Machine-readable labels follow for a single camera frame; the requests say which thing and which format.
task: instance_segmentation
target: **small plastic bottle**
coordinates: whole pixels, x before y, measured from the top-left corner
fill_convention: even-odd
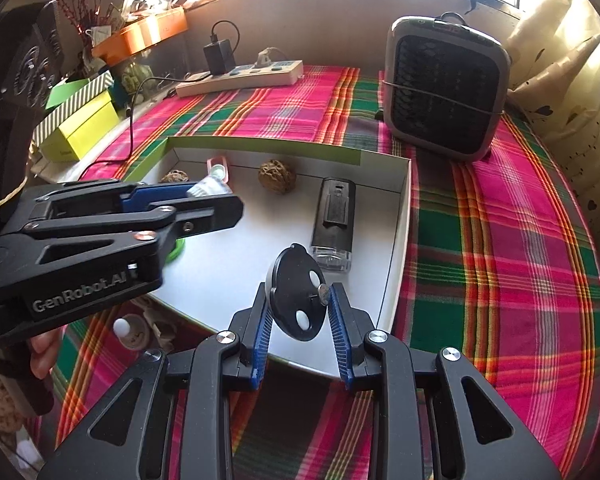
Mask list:
[[[113,322],[113,333],[128,350],[144,350],[149,345],[150,330],[138,314],[126,314]]]
[[[187,190],[187,196],[211,196],[229,194],[231,192],[231,188],[222,181],[222,178],[219,178],[215,174],[210,174]]]

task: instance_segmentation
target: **portable fan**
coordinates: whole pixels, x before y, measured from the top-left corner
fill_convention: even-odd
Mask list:
[[[444,21],[448,15],[464,25]],[[482,158],[502,113],[509,56],[461,16],[407,16],[389,30],[384,121],[395,137],[461,160]]]

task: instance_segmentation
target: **beige curtain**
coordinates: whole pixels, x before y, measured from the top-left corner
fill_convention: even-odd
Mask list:
[[[588,0],[542,0],[504,47],[509,99],[562,168],[600,256],[600,17]]]

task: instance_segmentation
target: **yellow box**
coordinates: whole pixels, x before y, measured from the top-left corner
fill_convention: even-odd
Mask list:
[[[60,124],[40,146],[51,162],[80,160],[118,124],[108,91],[94,97]]]

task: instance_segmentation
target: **finger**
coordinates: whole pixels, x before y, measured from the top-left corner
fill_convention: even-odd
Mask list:
[[[51,344],[59,338],[60,329],[56,328],[49,332],[37,335],[31,338],[31,348],[36,354],[42,354],[51,346]]]
[[[31,371],[39,378],[44,379],[58,359],[60,340],[56,338],[42,354],[31,355]]]

